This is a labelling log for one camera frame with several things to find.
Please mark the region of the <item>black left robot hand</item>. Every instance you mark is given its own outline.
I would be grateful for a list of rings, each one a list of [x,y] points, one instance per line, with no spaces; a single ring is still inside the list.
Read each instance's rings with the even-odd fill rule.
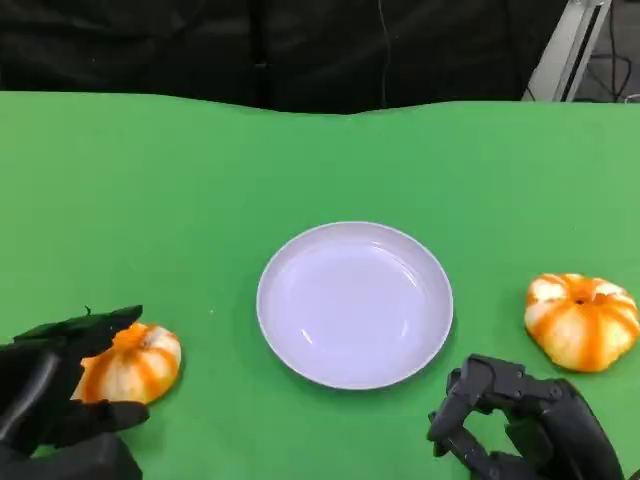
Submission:
[[[140,479],[119,431],[146,422],[135,401],[73,399],[85,357],[105,352],[141,315],[140,305],[47,323],[1,347],[4,479]]]

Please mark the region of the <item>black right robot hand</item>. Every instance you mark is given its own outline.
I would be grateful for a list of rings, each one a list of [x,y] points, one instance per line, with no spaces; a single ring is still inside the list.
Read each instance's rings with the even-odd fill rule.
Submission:
[[[465,427],[473,413],[500,410],[515,454],[487,451]],[[477,354],[447,378],[430,413],[434,454],[453,454],[473,479],[621,479],[609,438],[581,393],[563,378],[537,379],[521,364]]]

